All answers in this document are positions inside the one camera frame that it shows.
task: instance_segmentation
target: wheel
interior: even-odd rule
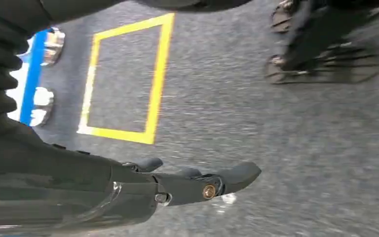
[[[136,0],[144,5],[183,12],[214,12],[242,6],[251,0]]]

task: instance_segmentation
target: footplate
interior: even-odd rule
[[[271,84],[359,83],[379,74],[379,56],[368,49],[341,44],[329,48],[298,71],[283,71],[283,59],[274,55],[265,65]]]
[[[291,19],[297,12],[299,2],[296,0],[283,0],[271,14],[271,30],[274,33],[284,34],[290,30]],[[369,12],[368,21],[374,21],[379,17],[379,7]]]

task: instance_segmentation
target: yellow square marking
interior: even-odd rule
[[[168,60],[169,44],[171,39],[174,13],[152,18],[149,20],[137,22],[134,24],[118,27],[108,31],[100,32],[94,35],[91,58],[89,63],[88,77],[86,81],[85,95],[83,99],[82,113],[80,116],[78,133],[108,137],[113,139],[138,142],[144,144],[153,144],[156,134],[160,102],[162,98],[162,89],[165,78],[166,63]],[[106,129],[88,126],[89,111],[91,107],[92,90],[95,80],[95,71],[98,64],[98,54],[101,40],[125,33],[139,31],[154,26],[161,26],[159,46],[156,56],[154,76],[152,80],[152,89],[149,101],[148,116],[144,132],[131,132],[114,129]]]

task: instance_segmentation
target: blue stripe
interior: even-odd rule
[[[39,84],[41,63],[44,58],[44,42],[47,38],[47,31],[48,30],[41,31],[36,34],[31,48],[31,57],[29,58],[30,66],[28,69],[20,115],[20,122],[26,125],[30,125],[31,112],[34,109],[34,95],[36,93],[36,87]]]

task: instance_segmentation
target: gold bolt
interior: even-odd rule
[[[205,199],[212,199],[216,195],[216,187],[213,185],[207,185],[204,187],[203,196]]]

